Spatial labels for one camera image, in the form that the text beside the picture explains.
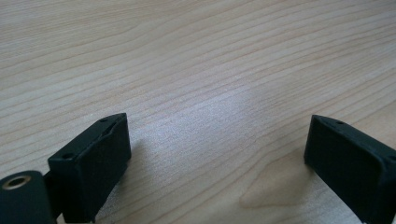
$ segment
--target metal ring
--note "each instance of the metal ring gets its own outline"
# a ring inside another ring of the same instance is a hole
[[[32,179],[29,175],[19,175],[15,176],[12,179],[9,179],[4,185],[3,189],[6,190],[11,190],[11,189],[17,189],[25,185],[27,182],[29,182]]]

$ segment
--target screw hole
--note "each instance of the screw hole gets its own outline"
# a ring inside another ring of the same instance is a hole
[[[8,180],[4,185],[3,185],[3,189],[17,189],[22,187],[23,185],[25,185],[27,182],[30,181],[32,177],[30,177],[29,175],[20,175],[20,176],[16,176],[10,180]]]
[[[62,155],[62,158],[64,158],[65,160],[70,160],[74,157],[73,153],[66,153],[64,155]]]

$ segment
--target light wood surface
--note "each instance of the light wood surface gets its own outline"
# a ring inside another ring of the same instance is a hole
[[[396,148],[395,68],[394,0],[2,1],[1,177],[126,112],[97,223],[359,223],[304,166],[308,125]]]

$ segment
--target wooden table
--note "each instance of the wooden table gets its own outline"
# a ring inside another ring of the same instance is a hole
[[[359,223],[304,165],[308,125],[396,147],[395,68],[394,0],[5,0],[1,177],[126,112],[97,223]]]

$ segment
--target black plastic part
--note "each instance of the black plastic part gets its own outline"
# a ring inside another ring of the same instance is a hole
[[[392,223],[395,150],[340,120],[314,115],[304,160],[362,222]]]
[[[94,222],[130,158],[126,114],[100,119],[49,158],[44,176],[0,181],[0,223],[53,224],[61,213],[66,222]]]
[[[53,180],[61,186],[64,220],[95,221],[130,158],[125,114],[96,121],[51,156],[49,168]]]
[[[0,212],[0,223],[56,223],[44,178],[37,171],[20,172],[0,181]]]

